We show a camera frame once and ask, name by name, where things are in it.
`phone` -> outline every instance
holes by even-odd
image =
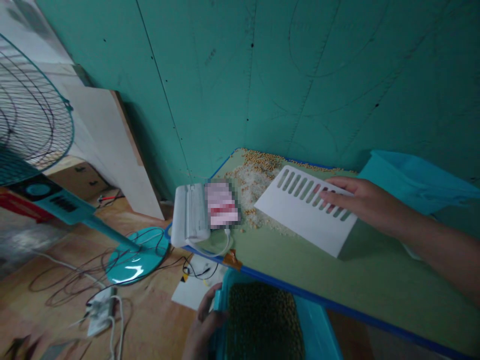
[[[240,222],[240,211],[228,181],[206,183],[205,197],[210,229],[226,229]]]

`teal plastic bin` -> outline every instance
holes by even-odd
[[[372,150],[358,177],[370,180],[424,215],[480,198],[480,190],[472,184],[418,156],[400,152]]]
[[[228,269],[223,278],[221,290],[217,290],[215,294],[213,309],[217,311],[226,311],[228,309],[229,293],[233,284],[252,283],[255,281],[257,280],[244,273]],[[323,306],[296,295],[294,295],[294,299],[303,333],[306,359],[342,360],[343,356],[337,343],[337,338]],[[226,355],[226,331],[227,326],[224,325],[215,332],[211,340],[210,349],[216,352],[216,360],[228,359]]]

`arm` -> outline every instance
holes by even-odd
[[[210,288],[203,297],[195,320],[191,324],[190,331],[183,350],[183,360],[207,360],[209,355],[209,341],[217,328],[227,321],[228,313],[210,311],[210,305],[215,297],[215,291],[222,288],[218,283]]]
[[[409,246],[480,307],[480,241],[416,212],[368,180],[337,176],[327,181],[354,196],[323,191],[322,199]]]

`fan base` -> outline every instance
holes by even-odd
[[[142,251],[134,252],[119,245],[111,254],[106,268],[106,277],[112,284],[133,284],[155,271],[164,260],[169,241],[164,231],[158,227],[147,227],[128,237],[142,246]]]

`green tabletop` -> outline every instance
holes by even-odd
[[[234,152],[215,177],[222,178],[241,166],[243,152]],[[333,175],[301,170],[319,179]],[[337,174],[355,176],[348,171]],[[281,235],[267,226],[251,229],[242,223],[232,230],[232,238],[244,267],[459,353],[480,357],[480,310],[426,263],[412,259],[397,240],[360,220],[339,258],[300,236]],[[199,245],[218,252],[225,246],[225,234],[214,231]]]

